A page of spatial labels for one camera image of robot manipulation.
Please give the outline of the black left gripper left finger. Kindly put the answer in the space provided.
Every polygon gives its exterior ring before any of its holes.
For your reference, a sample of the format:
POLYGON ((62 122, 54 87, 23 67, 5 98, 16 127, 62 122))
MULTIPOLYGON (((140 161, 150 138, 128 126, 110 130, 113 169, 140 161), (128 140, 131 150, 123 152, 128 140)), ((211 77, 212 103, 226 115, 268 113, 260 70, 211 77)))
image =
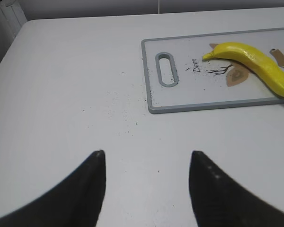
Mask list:
POLYGON ((94 227, 105 191, 106 158, 99 150, 47 193, 1 217, 0 227, 94 227))

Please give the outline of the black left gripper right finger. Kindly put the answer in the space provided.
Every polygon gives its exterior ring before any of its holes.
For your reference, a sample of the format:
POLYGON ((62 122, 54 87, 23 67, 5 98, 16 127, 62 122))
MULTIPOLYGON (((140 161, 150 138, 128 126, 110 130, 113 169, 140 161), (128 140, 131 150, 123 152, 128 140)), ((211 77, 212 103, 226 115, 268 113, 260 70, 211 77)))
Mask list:
POLYGON ((200 227, 284 227, 284 212, 242 187, 201 151, 191 155, 189 192, 200 227))

